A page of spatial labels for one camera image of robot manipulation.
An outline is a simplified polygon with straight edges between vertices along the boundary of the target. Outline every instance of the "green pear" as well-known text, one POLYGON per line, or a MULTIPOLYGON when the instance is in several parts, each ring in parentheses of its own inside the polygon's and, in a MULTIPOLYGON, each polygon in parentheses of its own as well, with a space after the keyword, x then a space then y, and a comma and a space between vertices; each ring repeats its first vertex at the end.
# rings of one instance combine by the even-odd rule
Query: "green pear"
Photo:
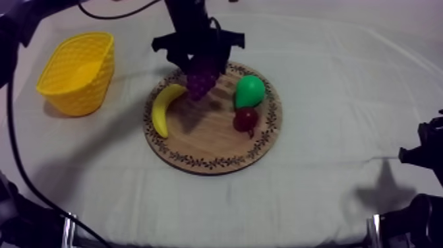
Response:
POLYGON ((237 83, 235 108, 255 107, 264 99, 264 83, 256 76, 244 76, 237 83))

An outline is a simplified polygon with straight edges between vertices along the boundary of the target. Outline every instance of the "floral border pattern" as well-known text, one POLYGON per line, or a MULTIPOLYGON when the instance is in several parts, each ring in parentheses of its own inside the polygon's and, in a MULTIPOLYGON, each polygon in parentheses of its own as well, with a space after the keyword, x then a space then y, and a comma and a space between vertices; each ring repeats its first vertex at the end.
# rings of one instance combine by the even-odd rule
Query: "floral border pattern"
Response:
POLYGON ((270 135, 276 129, 277 126, 277 110, 278 105, 276 103, 276 97, 271 89, 271 84, 260 75, 256 74, 253 71, 250 71, 244 68, 241 65, 236 65, 232 63, 228 63, 227 70, 233 71, 235 73, 240 74, 241 76, 254 75, 260 78, 265 87, 266 98, 269 101, 268 105, 268 113, 266 114, 266 124, 267 128, 265 131, 262 131, 260 134, 260 138, 255 141, 254 146, 251 150, 247 152, 245 156, 233 156, 230 158, 214 158, 213 160, 205 160, 204 158, 194 158, 190 155, 183 155, 180 152, 170 150, 164 142, 164 139, 157 134, 154 125, 151 121, 151 112, 152 112, 152 104, 156 99, 157 95, 169 84, 172 82, 176 82, 179 80, 180 76, 183 73, 180 70, 175 71, 172 75, 166 77, 163 82, 156 87, 156 89, 151 93, 149 100, 147 101, 144 109, 143 121, 145 122, 144 132, 145 135, 150 139, 152 145, 157 148, 159 153, 166 155, 168 158, 172 159, 175 162, 181 162, 186 165, 189 165, 191 168, 198 166, 207 168, 209 170, 213 170, 216 167, 229 167, 229 166, 240 166, 241 163, 246 162, 246 159, 253 160, 259 154, 260 151, 264 148, 264 146, 270 142, 270 135))

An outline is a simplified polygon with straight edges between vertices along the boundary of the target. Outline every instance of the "toy fruit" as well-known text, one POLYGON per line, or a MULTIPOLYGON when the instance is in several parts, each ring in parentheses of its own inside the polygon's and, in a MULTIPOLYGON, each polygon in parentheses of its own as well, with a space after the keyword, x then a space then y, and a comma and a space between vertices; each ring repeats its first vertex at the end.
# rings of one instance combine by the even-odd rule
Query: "toy fruit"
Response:
POLYGON ((245 76, 237 83, 235 108, 254 107, 264 99, 264 84, 256 76, 245 76))
POLYGON ((248 132, 250 138, 254 136, 254 127, 258 122, 258 114, 254 108, 246 107, 235 110, 233 126, 239 132, 248 132))
POLYGON ((180 84, 171 84, 164 88, 152 104, 151 119, 157 133, 167 138, 166 110, 174 99, 185 93, 186 88, 180 84))
POLYGON ((199 101, 215 87, 220 73, 216 61, 211 57, 194 56, 189 67, 186 88, 189 98, 199 101))

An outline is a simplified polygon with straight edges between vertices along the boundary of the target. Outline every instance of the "white fabric surface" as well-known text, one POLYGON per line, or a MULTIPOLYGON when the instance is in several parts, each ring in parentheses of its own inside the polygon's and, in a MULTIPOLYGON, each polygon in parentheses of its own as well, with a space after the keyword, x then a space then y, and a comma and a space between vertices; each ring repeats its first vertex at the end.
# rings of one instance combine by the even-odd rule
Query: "white fabric surface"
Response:
MULTIPOLYGON (((443 108, 441 44, 308 18, 216 15, 223 28, 246 33, 246 50, 234 49, 231 60, 276 87, 283 125, 254 166, 199 177, 164 164, 142 132, 147 95, 174 69, 164 51, 150 48, 153 37, 173 31, 165 7, 152 12, 55 30, 15 104, 33 182, 106 239, 193 247, 345 242, 363 238, 371 214, 405 206, 415 193, 443 195, 431 171, 393 158, 399 147, 419 145, 418 124, 443 108), (34 86, 55 46, 89 30, 115 36, 115 76, 96 113, 64 118, 34 86)), ((5 126, 0 157, 26 194, 5 126)))

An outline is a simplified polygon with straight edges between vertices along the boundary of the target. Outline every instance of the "black cable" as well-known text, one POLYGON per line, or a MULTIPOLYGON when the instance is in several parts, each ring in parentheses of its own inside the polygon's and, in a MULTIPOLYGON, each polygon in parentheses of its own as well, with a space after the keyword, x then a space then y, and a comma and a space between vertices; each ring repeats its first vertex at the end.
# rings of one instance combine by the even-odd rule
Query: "black cable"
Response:
POLYGON ((220 34, 222 32, 222 27, 220 26, 220 23, 215 17, 210 17, 209 21, 210 23, 213 22, 216 25, 217 42, 220 42, 220 34))
POLYGON ((31 180, 29 179, 28 175, 26 174, 24 170, 24 166, 22 164, 22 159, 20 158, 20 153, 18 152, 18 145, 17 145, 17 139, 15 135, 15 126, 14 126, 14 109, 13 109, 13 94, 14 92, 14 86, 12 83, 12 80, 8 83, 7 86, 7 121, 8 121, 8 132, 9 132, 9 140, 11 142, 11 148, 13 150, 13 155, 15 159, 15 163, 17 164, 18 172, 20 172, 20 175, 23 178, 23 181, 25 182, 26 186, 35 194, 42 202, 44 202, 46 205, 48 205, 50 208, 54 209, 55 211, 59 212, 64 217, 72 220, 75 224, 77 224, 79 227, 83 228, 85 231, 87 231, 90 235, 95 237, 100 243, 102 243, 107 248, 112 248, 110 244, 108 244, 102 237, 100 237, 96 232, 94 232, 91 228, 89 228, 87 225, 83 224, 80 220, 77 220, 73 216, 71 216, 69 213, 61 209, 59 206, 57 206, 55 203, 51 202, 48 198, 46 198, 38 189, 32 184, 31 180))
POLYGON ((142 11, 144 11, 145 9, 151 7, 152 5, 154 5, 154 4, 156 4, 156 3, 160 2, 160 1, 161 1, 161 0, 153 0, 152 2, 148 3, 147 5, 145 5, 145 6, 141 7, 141 8, 139 8, 139 9, 136 9, 135 11, 132 11, 132 12, 129 12, 129 13, 126 13, 126 14, 123 14, 123 15, 117 15, 117 16, 98 16, 98 15, 94 15, 94 14, 92 14, 91 12, 87 11, 87 10, 83 7, 83 5, 82 5, 82 0, 78 0, 77 5, 78 5, 78 8, 79 8, 79 9, 80 9, 85 15, 87 15, 87 16, 89 16, 89 17, 91 17, 91 18, 99 19, 99 20, 117 20, 117 19, 122 19, 122 18, 125 18, 125 17, 128 17, 128 16, 135 15, 135 14, 137 14, 137 13, 139 13, 139 12, 142 12, 142 11))

